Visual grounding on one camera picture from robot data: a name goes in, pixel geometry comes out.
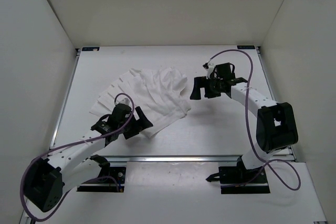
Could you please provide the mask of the white pleated skirt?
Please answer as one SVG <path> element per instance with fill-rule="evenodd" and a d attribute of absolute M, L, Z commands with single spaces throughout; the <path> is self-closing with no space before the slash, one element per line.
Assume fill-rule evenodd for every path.
<path fill-rule="evenodd" d="M 186 98 L 186 87 L 186 74 L 173 67 L 159 70 L 130 69 L 100 93 L 89 112 L 98 117 L 112 112 L 116 95 L 126 93 L 153 124 L 142 132 L 151 138 L 187 116 L 191 106 Z"/>

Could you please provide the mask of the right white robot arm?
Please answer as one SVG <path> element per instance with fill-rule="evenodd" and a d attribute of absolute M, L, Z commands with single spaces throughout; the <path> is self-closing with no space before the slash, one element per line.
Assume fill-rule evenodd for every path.
<path fill-rule="evenodd" d="M 246 79 L 235 76 L 235 66 L 231 63 L 204 67 L 207 75 L 194 78 L 191 100 L 201 99 L 202 88 L 204 97 L 208 99 L 224 93 L 245 107 L 246 121 L 249 112 L 257 119 L 256 143 L 240 158 L 242 165 L 235 169 L 236 178 L 248 182 L 254 176 L 254 169 L 280 150 L 298 142 L 293 108 L 287 102 L 279 103 L 250 88 Z"/>

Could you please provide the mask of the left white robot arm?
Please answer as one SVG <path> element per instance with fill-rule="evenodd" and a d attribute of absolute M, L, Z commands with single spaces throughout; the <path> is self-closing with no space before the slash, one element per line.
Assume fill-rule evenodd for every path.
<path fill-rule="evenodd" d="M 117 104 L 111 114 L 103 115 L 76 146 L 62 147 L 54 154 L 40 157 L 28 169 L 23 194 L 42 212 L 52 210 L 62 196 L 88 180 L 104 181 L 110 174 L 110 164 L 96 152 L 105 148 L 119 135 L 129 139 L 153 126 L 141 108 Z"/>

